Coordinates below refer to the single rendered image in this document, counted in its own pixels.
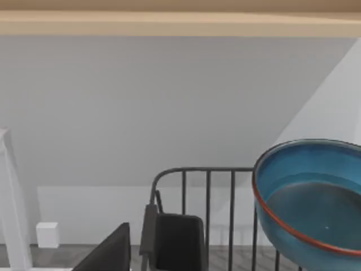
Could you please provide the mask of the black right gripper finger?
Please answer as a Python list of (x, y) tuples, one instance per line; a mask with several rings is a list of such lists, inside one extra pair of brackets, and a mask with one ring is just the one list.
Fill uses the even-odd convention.
[(73, 271), (130, 271), (130, 224), (124, 222), (96, 246)]

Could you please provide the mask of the blue bowl with red rim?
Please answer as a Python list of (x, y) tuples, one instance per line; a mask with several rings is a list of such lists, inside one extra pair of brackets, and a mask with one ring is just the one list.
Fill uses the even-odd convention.
[(361, 271), (361, 146), (332, 139), (278, 144), (257, 160), (259, 222), (308, 271)]

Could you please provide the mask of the dark grey utensil holder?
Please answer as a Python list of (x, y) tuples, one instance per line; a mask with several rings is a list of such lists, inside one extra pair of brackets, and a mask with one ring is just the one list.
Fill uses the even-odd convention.
[(146, 205), (139, 254), (141, 271), (208, 271), (202, 219)]

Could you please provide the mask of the small white box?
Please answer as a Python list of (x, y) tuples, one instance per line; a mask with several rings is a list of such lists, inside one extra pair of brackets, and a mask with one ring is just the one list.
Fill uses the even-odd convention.
[(39, 222), (36, 225), (36, 235), (39, 248), (58, 248), (60, 245), (57, 222)]

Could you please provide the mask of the pale wooden board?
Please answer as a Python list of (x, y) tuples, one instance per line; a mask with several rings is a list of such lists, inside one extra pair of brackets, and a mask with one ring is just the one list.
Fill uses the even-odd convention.
[(0, 0), (0, 35), (361, 37), (361, 0)]

